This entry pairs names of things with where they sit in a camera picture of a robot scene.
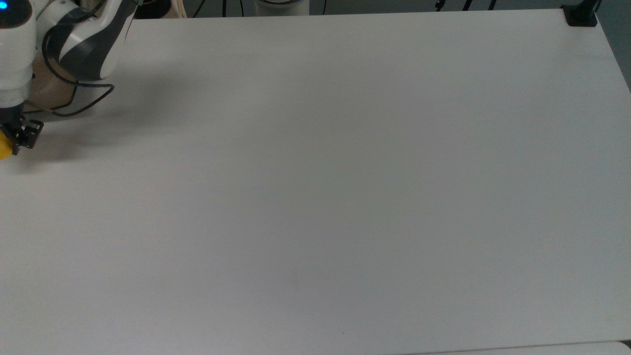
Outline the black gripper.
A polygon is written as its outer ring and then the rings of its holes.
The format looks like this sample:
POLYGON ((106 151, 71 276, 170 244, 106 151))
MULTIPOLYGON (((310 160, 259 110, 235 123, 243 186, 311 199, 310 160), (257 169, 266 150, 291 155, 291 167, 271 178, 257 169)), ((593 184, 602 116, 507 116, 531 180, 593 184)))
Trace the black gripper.
POLYGON ((44 123, 38 120, 25 120, 24 103, 0 108, 1 130, 11 131, 12 153, 18 155, 20 148, 34 148, 44 123))

